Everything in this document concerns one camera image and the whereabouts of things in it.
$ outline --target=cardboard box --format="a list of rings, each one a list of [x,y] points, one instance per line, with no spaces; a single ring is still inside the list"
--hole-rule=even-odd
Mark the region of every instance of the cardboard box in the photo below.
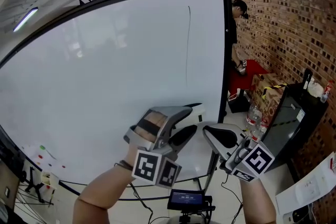
[[[280,99],[287,85],[275,73],[258,74],[253,76],[251,97],[263,118],[269,124],[278,108]]]

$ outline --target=red cloth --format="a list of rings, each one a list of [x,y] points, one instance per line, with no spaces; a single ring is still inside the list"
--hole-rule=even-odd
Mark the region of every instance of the red cloth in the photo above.
[[[247,60],[246,75],[241,76],[238,72],[230,67],[229,71],[229,92],[233,95],[237,92],[237,88],[248,90],[252,86],[253,76],[255,74],[267,74],[264,68],[260,66],[255,60]]]

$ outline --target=black shirt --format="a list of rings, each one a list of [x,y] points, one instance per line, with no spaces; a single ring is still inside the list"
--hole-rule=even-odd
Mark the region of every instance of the black shirt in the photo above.
[[[237,25],[233,17],[230,19],[229,23],[230,23],[230,44],[233,45],[237,43]]]

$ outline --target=whiteboard black frame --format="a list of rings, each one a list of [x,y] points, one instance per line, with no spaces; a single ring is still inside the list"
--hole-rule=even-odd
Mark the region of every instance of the whiteboard black frame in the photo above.
[[[20,50],[22,50],[24,47],[29,45],[32,41],[34,41],[36,38],[42,36],[46,32],[52,30],[53,28],[75,18],[78,17],[82,14],[88,13],[90,11],[93,11],[95,9],[108,6],[111,4],[115,4],[118,2],[122,2],[126,0],[95,0],[92,2],[89,2],[85,5],[78,6],[74,9],[71,9],[68,12],[65,12],[64,14],[60,15],[59,17],[53,19],[52,21],[48,22],[45,24],[43,27],[39,28],[32,34],[30,34],[27,38],[25,38],[23,41],[21,41],[17,46],[15,46],[1,61],[0,61],[0,68],[2,68],[14,55],[16,55]],[[225,109],[226,109],[226,100],[227,100],[227,92],[228,92],[228,72],[229,72],[229,65],[231,62],[231,55],[232,55],[232,44],[230,43],[230,33],[232,29],[230,28],[230,18],[233,16],[232,15],[232,0],[223,0],[224,4],[224,26],[225,29],[225,36],[224,36],[224,44],[225,44],[225,49],[224,49],[224,66],[223,66],[223,84],[222,84],[222,95],[220,98],[220,107],[219,107],[219,114],[218,114],[218,123],[223,122],[224,117],[226,115]],[[4,131],[5,136],[10,139],[10,136],[6,133],[6,131],[1,127],[0,128]],[[41,170],[35,163],[33,163],[29,158],[27,158],[38,170]],[[218,162],[218,154],[215,154],[212,152],[211,160],[209,162],[209,167],[208,167],[208,172],[204,176],[209,176],[207,179],[207,182],[205,184],[204,190],[206,191],[210,181],[212,179],[212,175],[216,169],[216,165]],[[69,186],[65,185],[64,183],[60,182],[60,185],[63,185],[66,187],[69,191],[78,194],[77,191],[73,190]]]

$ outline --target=small display screen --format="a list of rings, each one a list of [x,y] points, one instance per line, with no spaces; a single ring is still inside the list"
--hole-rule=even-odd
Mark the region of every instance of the small display screen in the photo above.
[[[174,192],[172,194],[171,202],[177,204],[201,205],[203,202],[202,199],[202,194]]]

